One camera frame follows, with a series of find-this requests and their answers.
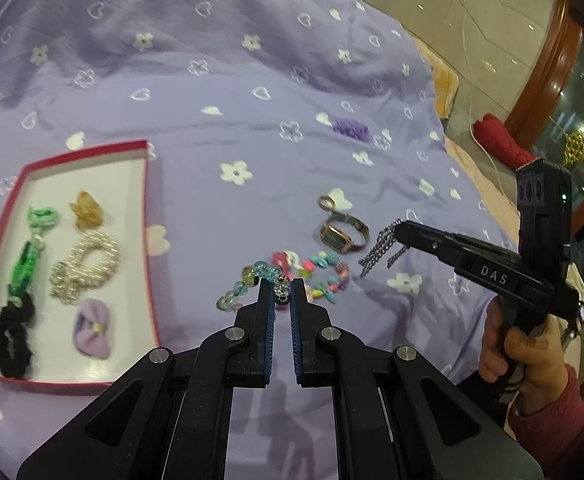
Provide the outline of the right hand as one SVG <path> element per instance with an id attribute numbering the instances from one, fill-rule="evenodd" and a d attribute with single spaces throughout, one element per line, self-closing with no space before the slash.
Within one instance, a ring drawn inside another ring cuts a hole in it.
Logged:
<path id="1" fill-rule="evenodd" d="M 555 318 L 547 318 L 539 336 L 526 336 L 511 327 L 499 343 L 505 325 L 500 300 L 494 298 L 487 308 L 478 374 L 486 382 L 497 382 L 508 370 L 507 359 L 525 365 L 525 375 L 516 398 L 521 413 L 533 414 L 558 400 L 569 382 L 560 340 L 560 326 Z"/>

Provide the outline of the red sleeve right forearm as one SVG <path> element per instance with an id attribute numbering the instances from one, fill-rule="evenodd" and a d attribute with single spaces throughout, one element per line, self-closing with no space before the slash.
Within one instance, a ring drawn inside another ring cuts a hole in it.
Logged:
<path id="1" fill-rule="evenodd" d="M 547 478 L 568 468 L 584 443 L 584 400 L 574 367 L 565 364 L 568 382 L 561 396 L 540 411 L 524 415 L 515 406 L 508 423 L 516 440 L 542 467 Z"/>

